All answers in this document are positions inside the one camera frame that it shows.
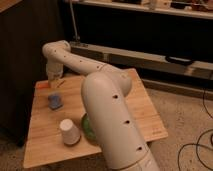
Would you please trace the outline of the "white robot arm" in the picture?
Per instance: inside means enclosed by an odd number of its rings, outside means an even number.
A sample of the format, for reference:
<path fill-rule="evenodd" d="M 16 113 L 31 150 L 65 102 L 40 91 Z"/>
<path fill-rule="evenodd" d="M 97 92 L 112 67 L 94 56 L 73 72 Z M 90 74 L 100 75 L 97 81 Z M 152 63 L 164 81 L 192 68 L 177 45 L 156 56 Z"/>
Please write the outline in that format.
<path fill-rule="evenodd" d="M 129 74 L 73 54 L 65 40 L 45 44 L 42 53 L 50 80 L 61 77 L 64 67 L 85 77 L 82 102 L 108 167 L 114 171 L 160 171 L 125 100 L 132 88 Z"/>

